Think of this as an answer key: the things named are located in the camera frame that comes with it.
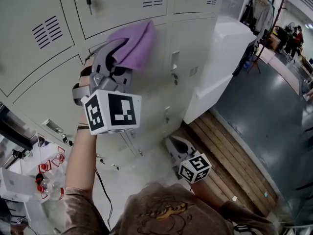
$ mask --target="brown shirt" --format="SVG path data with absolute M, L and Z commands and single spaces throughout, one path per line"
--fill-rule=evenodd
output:
M 85 192 L 67 188 L 64 234 L 108 234 L 109 231 Z M 265 218 L 226 202 L 221 213 L 181 185 L 163 187 L 152 184 L 129 197 L 124 214 L 110 234 L 117 235 L 232 235 L 233 221 L 249 225 L 256 234 L 276 235 L 274 226 Z

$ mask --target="gray floor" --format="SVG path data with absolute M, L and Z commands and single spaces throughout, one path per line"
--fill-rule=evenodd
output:
M 278 57 L 285 63 L 285 57 Z M 312 189 L 296 191 L 313 182 L 313 103 L 307 103 L 271 66 L 233 77 L 214 108 L 237 131 L 260 159 L 279 187 L 297 224 L 313 221 Z M 295 68 L 289 68 L 302 81 Z M 307 91 L 305 83 L 300 83 Z

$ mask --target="wooden floor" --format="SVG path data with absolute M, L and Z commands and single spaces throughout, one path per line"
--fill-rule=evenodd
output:
M 277 195 L 254 162 L 226 131 L 206 112 L 189 125 L 183 124 L 173 135 L 189 140 L 212 163 L 208 186 L 223 200 L 232 200 L 256 214 L 267 216 Z

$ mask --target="white cube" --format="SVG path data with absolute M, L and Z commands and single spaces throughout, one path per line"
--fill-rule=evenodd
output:
M 92 135 L 123 132 L 140 125 L 139 95 L 96 90 L 81 101 Z
M 179 175 L 193 184 L 202 178 L 205 178 L 211 167 L 212 165 L 207 157 L 204 154 L 201 154 L 182 161 L 179 166 Z

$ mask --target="key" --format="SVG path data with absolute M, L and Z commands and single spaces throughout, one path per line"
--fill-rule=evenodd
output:
M 175 73 L 172 73 L 172 76 L 173 76 L 175 79 L 178 79 L 178 76 L 177 76 Z
M 87 2 L 87 5 L 89 7 L 89 10 L 90 10 L 90 14 L 92 15 L 92 10 L 91 10 L 91 0 L 86 0 Z

